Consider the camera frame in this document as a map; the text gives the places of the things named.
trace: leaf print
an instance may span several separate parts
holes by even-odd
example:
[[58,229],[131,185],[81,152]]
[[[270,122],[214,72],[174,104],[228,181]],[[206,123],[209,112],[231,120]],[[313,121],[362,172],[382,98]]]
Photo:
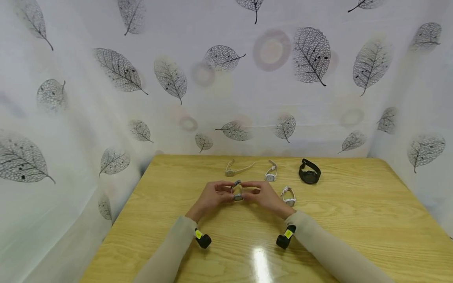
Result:
[[66,81],[61,85],[57,80],[50,79],[42,83],[36,95],[38,108],[48,113],[57,113],[67,108],[67,93],[64,89]]
[[97,202],[97,208],[99,209],[100,214],[107,220],[112,220],[110,200],[106,195],[102,195]]
[[230,123],[226,123],[223,125],[221,129],[215,129],[220,130],[224,133],[225,136],[227,136],[230,139],[233,140],[238,140],[238,141],[245,141],[251,139],[251,135],[249,132],[245,131],[242,128],[242,123],[240,121],[232,121]]
[[127,33],[140,34],[145,23],[146,7],[143,0],[118,0],[121,17]]
[[394,107],[389,107],[384,110],[384,113],[382,113],[381,118],[379,119],[377,129],[379,131],[386,132],[388,134],[394,134],[395,133],[395,116],[396,116],[397,110]]
[[367,88],[377,83],[389,69],[392,62],[392,46],[383,40],[372,38],[365,43],[357,54],[352,74],[357,86]]
[[53,51],[53,46],[47,40],[43,12],[36,0],[13,0],[13,3],[15,13],[25,27],[28,28],[34,37],[47,41]]
[[236,0],[236,2],[242,7],[255,11],[255,24],[258,21],[258,10],[263,4],[263,0]]
[[350,133],[346,139],[343,142],[342,145],[342,151],[339,153],[342,153],[343,151],[346,150],[353,150],[358,148],[359,146],[363,145],[366,142],[367,137],[362,134],[361,131],[353,131]]
[[140,76],[123,55],[104,48],[94,48],[93,54],[113,85],[121,91],[141,90]]
[[216,45],[206,52],[203,61],[208,67],[216,71],[231,72],[236,68],[239,59],[244,56],[245,54],[239,57],[237,53],[228,46]]
[[320,82],[329,68],[330,45],[326,36],[314,28],[299,28],[294,36],[294,70],[301,82]]
[[442,154],[445,149],[445,139],[439,134],[421,134],[417,136],[409,145],[407,157],[410,164],[415,169],[423,166]]
[[438,23],[426,23],[421,25],[412,39],[410,49],[432,50],[439,45],[442,27]]
[[101,176],[101,173],[109,175],[119,173],[126,169],[129,163],[130,156],[128,153],[113,147],[107,148],[101,158],[99,176]]
[[296,119],[292,115],[285,115],[279,118],[278,124],[274,128],[274,134],[281,139],[289,142],[289,137],[296,129]]
[[49,177],[41,150],[28,138],[0,129],[0,177],[16,182],[38,182]]
[[127,125],[132,137],[139,141],[153,141],[150,140],[151,132],[148,125],[140,120],[131,120]]
[[182,97],[187,91],[187,79],[182,69],[169,57],[162,55],[154,60],[154,74],[165,91],[179,98],[182,105]]
[[350,9],[348,13],[352,12],[357,7],[365,10],[375,9],[377,7],[381,7],[383,4],[385,4],[385,2],[387,2],[387,0],[359,0],[359,4],[354,8]]
[[208,150],[214,145],[210,137],[203,135],[201,133],[195,135],[195,142],[197,143],[197,146],[200,148],[200,152]]

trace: white curtain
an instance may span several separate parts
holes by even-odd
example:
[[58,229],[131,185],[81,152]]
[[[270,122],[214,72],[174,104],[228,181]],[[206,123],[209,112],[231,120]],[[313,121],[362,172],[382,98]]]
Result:
[[452,15],[2,1],[0,281],[78,281],[156,154],[379,157],[453,236]]

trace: beige sleeve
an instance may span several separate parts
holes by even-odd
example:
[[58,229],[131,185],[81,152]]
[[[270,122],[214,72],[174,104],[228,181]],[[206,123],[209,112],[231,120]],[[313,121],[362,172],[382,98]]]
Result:
[[321,228],[316,221],[297,211],[285,220],[295,225],[296,239],[319,263],[342,283],[390,283],[394,282],[371,261],[346,243]]
[[192,219],[180,216],[134,283],[173,283],[181,260],[194,239],[196,227]]

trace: person's right hand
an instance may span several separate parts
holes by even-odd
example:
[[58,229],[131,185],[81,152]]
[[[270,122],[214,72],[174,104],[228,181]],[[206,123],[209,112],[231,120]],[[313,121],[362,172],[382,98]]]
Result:
[[296,212],[294,208],[287,205],[277,195],[272,186],[266,181],[242,182],[241,185],[242,187],[255,187],[250,192],[242,193],[242,198],[245,201],[255,202],[283,220]]

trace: black wrist device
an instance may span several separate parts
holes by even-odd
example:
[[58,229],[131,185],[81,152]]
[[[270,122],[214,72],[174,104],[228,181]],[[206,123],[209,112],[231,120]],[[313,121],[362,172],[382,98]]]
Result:
[[[308,165],[314,171],[302,171],[305,166]],[[314,184],[317,183],[319,177],[321,176],[321,170],[312,162],[306,160],[305,158],[302,159],[302,165],[299,167],[299,177],[302,181],[306,182],[307,184]]]

